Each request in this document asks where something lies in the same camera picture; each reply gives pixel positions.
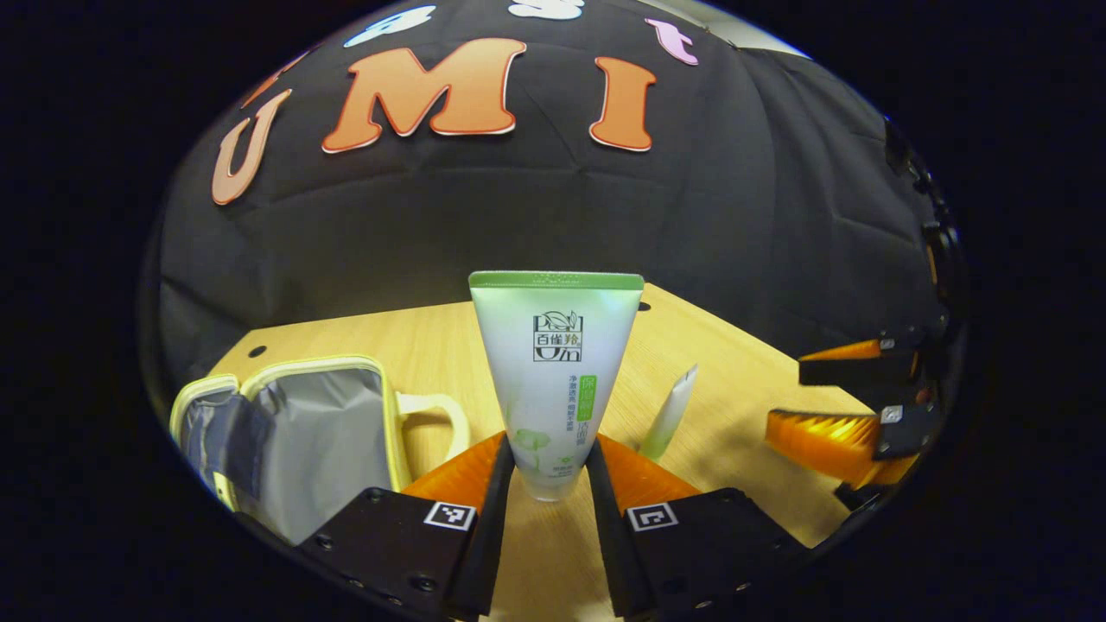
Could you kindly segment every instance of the letter m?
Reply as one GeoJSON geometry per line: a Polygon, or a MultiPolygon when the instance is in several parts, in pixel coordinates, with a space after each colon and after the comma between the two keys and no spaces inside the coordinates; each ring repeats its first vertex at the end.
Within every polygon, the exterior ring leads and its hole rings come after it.
{"type": "Polygon", "coordinates": [[[438,134],[505,134],[514,129],[507,112],[507,74],[526,44],[513,39],[477,39],[465,43],[426,71],[409,48],[366,56],[349,66],[353,85],[337,127],[323,139],[323,151],[340,153],[372,145],[383,132],[373,123],[379,100],[392,128],[409,136],[442,93],[441,112],[430,120],[438,134]]]}

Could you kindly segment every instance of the toiletry bag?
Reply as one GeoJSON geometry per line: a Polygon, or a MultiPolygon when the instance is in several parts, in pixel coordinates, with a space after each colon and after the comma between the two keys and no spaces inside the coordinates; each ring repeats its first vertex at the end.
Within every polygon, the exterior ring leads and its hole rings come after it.
{"type": "Polygon", "coordinates": [[[232,511],[293,546],[369,487],[411,481],[403,423],[441,408],[453,428],[445,459],[469,446],[469,424],[448,395],[396,392],[363,355],[285,362],[239,384],[232,374],[185,386],[169,421],[174,442],[232,511]]]}

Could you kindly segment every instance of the screw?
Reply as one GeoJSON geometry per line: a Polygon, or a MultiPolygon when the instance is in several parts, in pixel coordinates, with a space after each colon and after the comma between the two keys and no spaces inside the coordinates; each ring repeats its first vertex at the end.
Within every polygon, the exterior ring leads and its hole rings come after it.
{"type": "Polygon", "coordinates": [[[422,592],[432,592],[438,589],[438,582],[429,577],[411,577],[411,587],[422,592]]]}

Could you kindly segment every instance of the pink letter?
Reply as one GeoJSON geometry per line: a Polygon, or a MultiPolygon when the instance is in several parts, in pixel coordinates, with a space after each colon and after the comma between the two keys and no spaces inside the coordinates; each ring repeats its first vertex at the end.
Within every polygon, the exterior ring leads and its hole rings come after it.
{"type": "Polygon", "coordinates": [[[678,28],[668,22],[657,20],[645,21],[653,28],[657,29],[657,41],[660,42],[660,46],[664,48],[666,52],[689,65],[699,64],[699,59],[688,54],[687,50],[684,49],[685,43],[688,45],[691,45],[692,43],[690,39],[680,34],[678,28]]]}

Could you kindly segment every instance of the bag handle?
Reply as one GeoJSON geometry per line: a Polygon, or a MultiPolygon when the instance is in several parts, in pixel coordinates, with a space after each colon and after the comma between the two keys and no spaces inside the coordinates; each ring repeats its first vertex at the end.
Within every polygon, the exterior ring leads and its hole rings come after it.
{"type": "Polygon", "coordinates": [[[442,462],[450,460],[455,456],[458,456],[461,452],[469,448],[469,444],[471,442],[469,419],[465,416],[465,411],[461,410],[461,405],[449,395],[444,393],[437,393],[434,395],[407,395],[397,391],[396,402],[399,406],[397,418],[400,424],[407,421],[407,417],[414,413],[422,413],[435,408],[440,408],[446,412],[449,416],[449,423],[453,428],[453,439],[450,442],[449,449],[446,452],[446,458],[442,462]]]}

